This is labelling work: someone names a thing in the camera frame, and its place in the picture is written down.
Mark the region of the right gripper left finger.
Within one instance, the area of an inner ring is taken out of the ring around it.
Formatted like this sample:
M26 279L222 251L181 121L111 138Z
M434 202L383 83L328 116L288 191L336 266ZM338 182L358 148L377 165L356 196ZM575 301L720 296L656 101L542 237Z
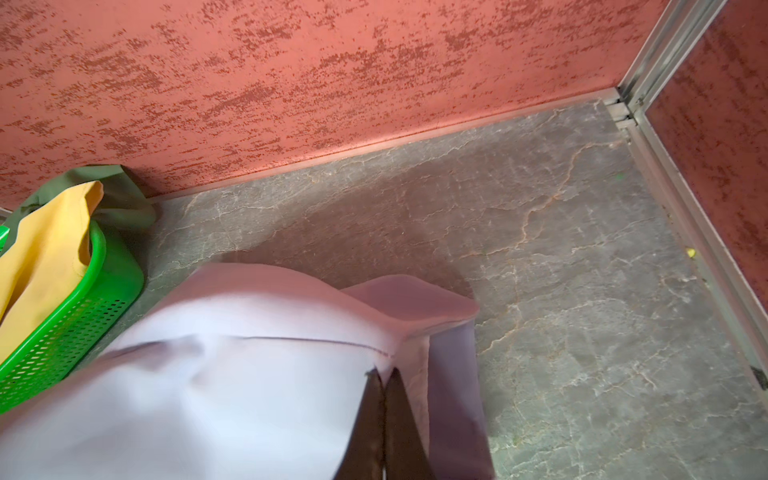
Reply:
M377 370L366 384L346 451L335 480L382 480L384 477L385 398Z

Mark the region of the lavender skirt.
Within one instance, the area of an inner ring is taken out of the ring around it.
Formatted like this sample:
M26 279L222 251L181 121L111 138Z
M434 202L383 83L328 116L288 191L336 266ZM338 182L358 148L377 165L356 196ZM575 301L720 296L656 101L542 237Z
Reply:
M477 303L413 276L337 289L194 272L103 353L1 418L5 479L334 479L366 384L405 383L436 479L495 475Z

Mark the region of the green plastic basket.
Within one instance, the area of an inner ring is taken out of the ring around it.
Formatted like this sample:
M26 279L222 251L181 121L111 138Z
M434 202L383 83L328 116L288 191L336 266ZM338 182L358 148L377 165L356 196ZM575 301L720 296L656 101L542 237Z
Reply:
M119 232L92 221L91 261L72 293L1 364L1 412L56 385L140 295L143 271Z

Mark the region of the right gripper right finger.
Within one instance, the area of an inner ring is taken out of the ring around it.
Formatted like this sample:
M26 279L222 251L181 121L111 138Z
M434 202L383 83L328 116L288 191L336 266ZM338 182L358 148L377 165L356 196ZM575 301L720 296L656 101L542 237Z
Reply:
M390 480L435 480L405 383L394 369L384 390L384 473Z

